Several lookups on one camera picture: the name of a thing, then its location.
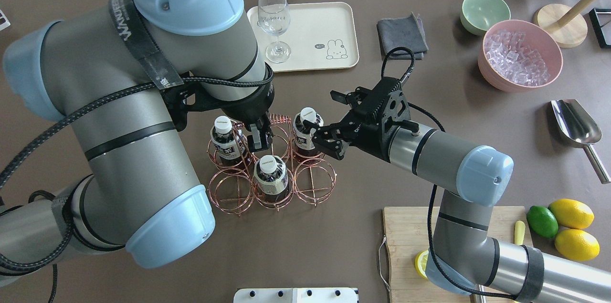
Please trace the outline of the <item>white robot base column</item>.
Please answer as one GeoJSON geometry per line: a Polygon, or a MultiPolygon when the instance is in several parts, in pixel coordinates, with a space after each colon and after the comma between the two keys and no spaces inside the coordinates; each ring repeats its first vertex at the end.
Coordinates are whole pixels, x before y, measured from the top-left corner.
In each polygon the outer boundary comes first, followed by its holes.
{"type": "Polygon", "coordinates": [[[358,303],[357,288],[243,288],[237,290],[234,303],[358,303]]]}

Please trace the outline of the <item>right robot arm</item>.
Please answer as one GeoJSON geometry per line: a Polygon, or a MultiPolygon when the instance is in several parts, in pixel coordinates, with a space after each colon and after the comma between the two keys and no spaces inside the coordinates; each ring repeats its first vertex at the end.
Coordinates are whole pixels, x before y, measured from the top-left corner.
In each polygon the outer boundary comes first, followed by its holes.
{"type": "Polygon", "coordinates": [[[443,188],[428,231],[432,283],[458,294],[479,294],[482,285],[522,303],[610,301],[608,272],[488,236],[493,207],[513,172],[511,157],[414,122],[399,79],[330,94],[350,110],[331,125],[304,122],[319,151],[341,160],[355,146],[443,188]]]}

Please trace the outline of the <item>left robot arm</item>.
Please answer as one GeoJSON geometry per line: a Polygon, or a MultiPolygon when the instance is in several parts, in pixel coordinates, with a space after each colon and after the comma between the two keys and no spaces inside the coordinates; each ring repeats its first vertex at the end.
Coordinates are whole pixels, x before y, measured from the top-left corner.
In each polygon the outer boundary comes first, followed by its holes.
{"type": "Polygon", "coordinates": [[[222,109],[253,151],[272,136],[273,71],[244,0],[109,0],[11,44],[12,90],[55,122],[1,174],[71,124],[92,170],[53,199],[1,214],[1,285],[81,254],[126,249],[143,268],[190,253],[215,219],[179,137],[189,111],[222,109]]]}

